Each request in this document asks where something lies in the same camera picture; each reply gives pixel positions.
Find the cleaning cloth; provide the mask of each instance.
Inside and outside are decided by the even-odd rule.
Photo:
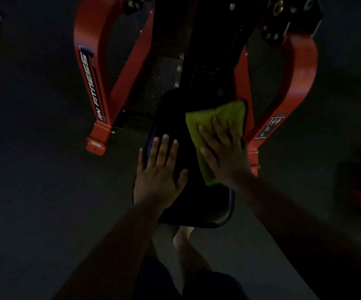
[[[212,119],[213,117],[217,117],[221,126],[227,133],[228,121],[230,120],[232,121],[232,124],[236,126],[239,134],[242,135],[245,113],[246,106],[243,101],[240,100],[232,101],[220,107],[209,110],[193,111],[186,113],[187,128],[189,130],[194,146],[196,147],[198,165],[200,166],[201,174],[203,175],[204,181],[207,186],[217,184],[219,183],[219,181],[215,179],[213,172],[211,171],[208,163],[204,160],[204,157],[200,152],[200,148],[205,145],[205,142],[198,131],[198,126],[202,124],[211,134],[214,134]]]

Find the person's left arm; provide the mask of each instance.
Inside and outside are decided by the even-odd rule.
[[[158,218],[187,182],[187,170],[181,172],[176,184],[173,180],[178,142],[173,141],[167,160],[168,141],[168,135],[164,135],[158,151],[159,138],[154,138],[146,168],[143,149],[140,149],[133,208],[78,266],[54,299],[132,297],[139,267]]]

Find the gray floor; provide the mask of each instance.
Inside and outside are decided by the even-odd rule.
[[[361,240],[361,218],[336,198],[337,168],[361,160],[361,0],[320,0],[324,21],[314,86],[259,151],[267,178],[318,216]],[[136,155],[145,134],[119,131],[103,157],[88,154],[93,115],[73,52],[78,0],[0,0],[0,299],[49,299],[131,207]],[[124,17],[110,46],[120,71],[142,15]],[[248,45],[256,118],[280,85],[282,60],[256,33]],[[315,299],[269,234],[236,199],[232,219],[196,230],[192,242],[251,299]],[[181,287],[170,230],[154,237]]]

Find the forearm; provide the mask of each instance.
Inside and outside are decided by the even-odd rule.
[[[78,266],[55,299],[130,299],[162,209],[136,204]]]
[[[260,178],[240,190],[282,252],[321,298],[361,296],[361,245]]]

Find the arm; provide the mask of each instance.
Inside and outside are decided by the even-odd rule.
[[[130,299],[143,260],[163,210],[173,203],[187,182],[187,170],[173,180],[178,142],[166,159],[168,135],[154,138],[146,168],[139,152],[134,206],[92,250],[54,299]]]
[[[248,205],[284,255],[321,299],[361,299],[361,244],[297,205],[287,195],[253,176],[241,136],[231,138],[213,120],[217,141],[200,126],[207,147],[201,152],[216,178],[248,195]]]

